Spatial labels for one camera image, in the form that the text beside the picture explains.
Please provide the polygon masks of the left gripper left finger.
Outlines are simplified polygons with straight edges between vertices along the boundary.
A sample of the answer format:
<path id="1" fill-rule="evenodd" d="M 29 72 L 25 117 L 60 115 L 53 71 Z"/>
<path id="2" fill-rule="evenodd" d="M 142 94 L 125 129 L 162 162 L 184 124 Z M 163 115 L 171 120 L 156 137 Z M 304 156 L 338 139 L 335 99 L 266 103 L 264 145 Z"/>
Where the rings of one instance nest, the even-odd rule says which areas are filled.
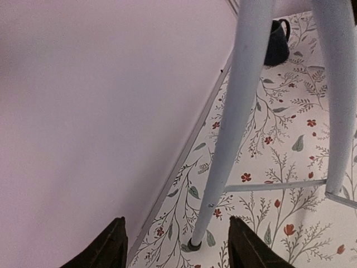
<path id="1" fill-rule="evenodd" d="M 126 268 L 127 252 L 126 219 L 115 218 L 87 248 L 61 268 Z"/>

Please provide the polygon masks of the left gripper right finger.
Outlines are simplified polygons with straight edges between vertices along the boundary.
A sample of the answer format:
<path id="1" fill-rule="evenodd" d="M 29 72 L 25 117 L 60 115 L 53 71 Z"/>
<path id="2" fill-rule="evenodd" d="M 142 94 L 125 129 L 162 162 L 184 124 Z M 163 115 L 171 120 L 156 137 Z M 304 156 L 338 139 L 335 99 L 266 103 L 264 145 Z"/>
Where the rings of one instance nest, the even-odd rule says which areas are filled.
<path id="1" fill-rule="evenodd" d="M 240 218 L 231 216 L 228 232 L 229 265 L 232 268 L 293 268 L 274 253 Z"/>

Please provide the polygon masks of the light blue music stand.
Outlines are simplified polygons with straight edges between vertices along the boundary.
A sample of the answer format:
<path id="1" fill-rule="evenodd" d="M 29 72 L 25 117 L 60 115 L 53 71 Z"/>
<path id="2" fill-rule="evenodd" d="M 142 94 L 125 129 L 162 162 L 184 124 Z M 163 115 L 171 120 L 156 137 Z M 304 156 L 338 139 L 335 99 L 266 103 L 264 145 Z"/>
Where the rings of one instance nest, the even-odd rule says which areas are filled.
<path id="1" fill-rule="evenodd" d="M 355 208 L 339 195 L 356 116 L 355 21 L 350 1 L 312 1 L 329 90 L 330 157 L 327 178 L 282 184 L 227 185 L 250 115 L 272 26 L 273 1 L 241 1 L 223 116 L 199 216 L 187 246 L 198 251 L 223 192 L 325 186 L 329 200 Z"/>

